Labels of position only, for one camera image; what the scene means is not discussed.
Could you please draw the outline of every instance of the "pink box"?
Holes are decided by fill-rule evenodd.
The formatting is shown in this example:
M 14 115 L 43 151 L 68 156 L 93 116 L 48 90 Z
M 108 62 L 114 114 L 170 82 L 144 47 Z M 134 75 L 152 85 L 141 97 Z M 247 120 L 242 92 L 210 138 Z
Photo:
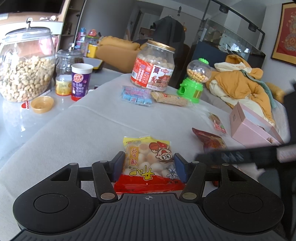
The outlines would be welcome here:
M 239 102 L 230 116 L 231 137 L 245 147 L 283 144 L 283 140 L 262 117 Z

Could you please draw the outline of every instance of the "glass jar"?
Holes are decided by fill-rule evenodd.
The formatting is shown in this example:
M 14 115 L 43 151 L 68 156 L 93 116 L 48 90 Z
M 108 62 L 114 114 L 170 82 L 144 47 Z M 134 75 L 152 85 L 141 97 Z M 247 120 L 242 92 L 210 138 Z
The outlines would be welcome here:
M 131 82 L 153 91 L 165 91 L 175 68 L 174 51 L 170 46 L 148 40 L 137 56 Z
M 59 50 L 56 55 L 56 94 L 68 96 L 72 93 L 72 64 L 83 63 L 83 53 L 73 49 L 74 44 L 69 44 L 69 49 Z
M 188 78 L 194 82 L 206 83 L 212 74 L 209 62 L 203 58 L 191 61 L 187 66 Z
M 27 27 L 7 33 L 0 45 L 0 93 L 9 102 L 24 102 L 48 88 L 55 67 L 49 28 Z

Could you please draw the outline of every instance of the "red painting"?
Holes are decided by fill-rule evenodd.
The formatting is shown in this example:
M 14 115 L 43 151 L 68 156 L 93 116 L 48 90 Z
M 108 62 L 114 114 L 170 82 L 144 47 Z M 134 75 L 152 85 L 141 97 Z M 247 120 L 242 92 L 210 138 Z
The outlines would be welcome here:
M 296 4 L 282 5 L 278 36 L 272 59 L 296 65 Z

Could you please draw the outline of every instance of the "white table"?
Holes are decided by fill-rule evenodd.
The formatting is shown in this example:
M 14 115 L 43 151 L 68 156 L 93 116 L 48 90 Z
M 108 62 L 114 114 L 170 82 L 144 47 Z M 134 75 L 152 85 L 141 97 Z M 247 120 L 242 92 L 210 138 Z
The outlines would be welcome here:
M 120 75 L 122 73 L 103 68 L 91 74 L 89 89 Z M 21 104 L 5 101 L 0 95 L 0 169 L 40 128 L 75 103 L 71 96 L 56 95 L 54 86 L 47 96 L 54 98 L 54 107 L 47 113 L 36 114 L 32 109 L 22 109 Z
M 14 200 L 24 191 L 71 162 L 89 167 L 100 160 L 111 160 L 124 150 L 123 137 L 151 135 L 171 141 L 173 153 L 191 162 L 203 152 L 203 144 L 192 127 L 213 132 L 207 111 L 217 115 L 230 133 L 229 114 L 201 101 L 192 107 L 155 103 L 138 106 L 121 100 L 123 85 L 132 85 L 125 74 L 90 92 L 61 112 L 28 140 L 0 169 L 0 240 L 10 240 L 19 228 L 12 214 Z M 167 93 L 176 89 L 167 88 Z M 243 148 L 229 135 L 228 148 Z M 257 178 L 254 165 L 243 171 Z M 95 196 L 93 182 L 82 182 L 82 189 Z M 204 194 L 214 189 L 206 183 Z

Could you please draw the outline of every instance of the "red heart sticker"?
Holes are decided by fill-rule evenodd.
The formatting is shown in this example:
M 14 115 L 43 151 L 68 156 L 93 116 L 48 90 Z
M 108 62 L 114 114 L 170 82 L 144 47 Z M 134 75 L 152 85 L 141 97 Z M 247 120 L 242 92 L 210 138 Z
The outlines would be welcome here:
M 30 109 L 30 103 L 28 101 L 26 101 L 25 103 L 22 103 L 22 108 L 23 109 Z

